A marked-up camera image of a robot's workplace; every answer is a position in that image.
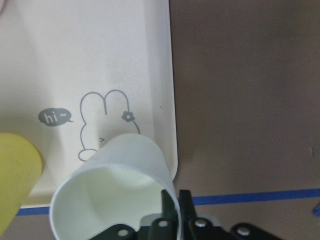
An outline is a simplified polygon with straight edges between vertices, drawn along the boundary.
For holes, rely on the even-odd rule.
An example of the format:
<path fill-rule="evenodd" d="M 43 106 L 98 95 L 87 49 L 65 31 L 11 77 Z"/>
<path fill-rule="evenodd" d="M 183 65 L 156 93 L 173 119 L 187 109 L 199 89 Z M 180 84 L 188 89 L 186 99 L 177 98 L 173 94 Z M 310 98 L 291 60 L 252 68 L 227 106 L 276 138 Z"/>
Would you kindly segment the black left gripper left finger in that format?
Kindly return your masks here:
<path fill-rule="evenodd" d="M 140 220 L 140 240 L 180 240 L 181 223 L 174 200 L 166 190 L 161 191 L 161 213 L 152 213 Z"/>

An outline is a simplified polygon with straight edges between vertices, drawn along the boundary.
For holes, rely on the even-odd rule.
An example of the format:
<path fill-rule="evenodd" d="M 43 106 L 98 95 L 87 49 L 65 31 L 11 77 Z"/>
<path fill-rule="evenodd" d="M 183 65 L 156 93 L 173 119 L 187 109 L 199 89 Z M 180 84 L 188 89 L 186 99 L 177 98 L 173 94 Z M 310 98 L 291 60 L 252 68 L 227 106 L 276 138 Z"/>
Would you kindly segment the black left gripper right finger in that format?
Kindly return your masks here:
<path fill-rule="evenodd" d="M 180 190 L 178 201 L 184 240 L 219 240 L 221 238 L 219 220 L 209 214 L 198 215 L 189 190 Z"/>

